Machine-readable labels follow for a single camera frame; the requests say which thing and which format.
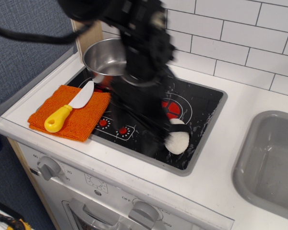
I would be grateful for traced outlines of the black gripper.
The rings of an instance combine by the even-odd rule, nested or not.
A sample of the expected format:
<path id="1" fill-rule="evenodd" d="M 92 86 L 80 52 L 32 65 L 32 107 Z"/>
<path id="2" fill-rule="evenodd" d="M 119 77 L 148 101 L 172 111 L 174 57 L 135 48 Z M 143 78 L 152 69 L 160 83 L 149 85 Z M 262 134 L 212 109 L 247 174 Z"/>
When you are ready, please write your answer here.
<path id="1" fill-rule="evenodd" d="M 164 143 L 154 134 L 169 133 L 171 124 L 162 107 L 162 99 L 175 79 L 173 73 L 163 71 L 147 82 L 139 82 L 128 74 L 113 77 L 110 82 L 116 128 L 126 125 L 132 118 L 147 129 L 142 133 L 141 143 L 141 153 L 147 157 L 156 158 L 165 149 Z"/>

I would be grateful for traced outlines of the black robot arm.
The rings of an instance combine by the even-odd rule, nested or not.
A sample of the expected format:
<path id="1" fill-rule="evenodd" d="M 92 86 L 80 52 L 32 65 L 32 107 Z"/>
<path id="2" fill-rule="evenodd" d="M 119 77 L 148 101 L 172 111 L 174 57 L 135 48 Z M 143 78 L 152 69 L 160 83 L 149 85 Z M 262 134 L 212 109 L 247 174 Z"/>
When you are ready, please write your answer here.
<path id="1" fill-rule="evenodd" d="M 120 31 L 126 55 L 124 74 L 110 82 L 117 127 L 135 119 L 144 127 L 140 151 L 155 155 L 169 135 L 170 121 L 162 108 L 173 78 L 167 62 L 173 45 L 165 30 L 165 9 L 158 0 L 61 0 L 65 14 L 78 22 L 100 20 Z"/>

